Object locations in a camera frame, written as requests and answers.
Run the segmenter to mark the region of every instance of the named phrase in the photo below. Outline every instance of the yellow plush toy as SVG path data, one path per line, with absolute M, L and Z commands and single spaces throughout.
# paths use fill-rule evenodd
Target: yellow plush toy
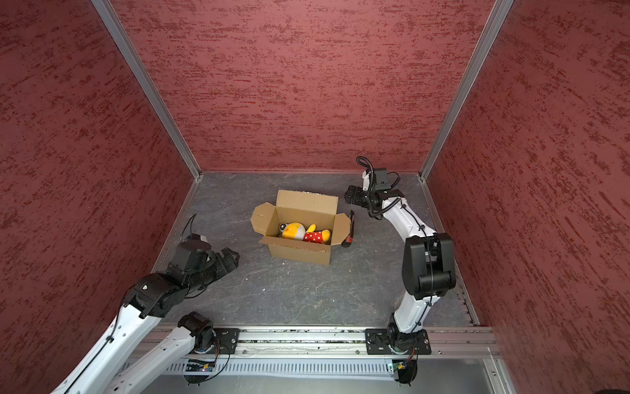
M 282 223 L 280 225 L 280 231 L 282 238 L 288 238 L 290 240 L 307 241 L 313 243 L 330 243 L 330 230 L 315 231 L 315 224 L 310 225 L 308 229 L 304 229 L 301 223 Z

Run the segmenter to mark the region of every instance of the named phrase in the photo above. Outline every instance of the textured red wall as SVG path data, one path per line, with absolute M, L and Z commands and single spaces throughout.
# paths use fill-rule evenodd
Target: textured red wall
M 151 271 L 192 178 L 89 0 L 0 4 L 0 391 L 47 393 Z
M 113 0 L 203 170 L 418 171 L 493 0 Z
M 630 390 L 629 18 L 516 1 L 429 178 L 520 394 Z

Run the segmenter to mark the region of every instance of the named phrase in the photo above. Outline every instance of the cardboard box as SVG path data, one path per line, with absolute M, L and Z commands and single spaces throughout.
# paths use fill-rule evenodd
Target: cardboard box
M 251 225 L 263 237 L 260 243 L 269 246 L 274 257 L 305 263 L 330 264 L 330 250 L 339 245 L 350 233 L 350 219 L 337 213 L 337 197 L 329 195 L 279 190 L 276 205 L 268 202 L 259 205 L 251 215 Z M 279 238 L 280 223 L 299 222 L 317 231 L 331 231 L 330 245 Z

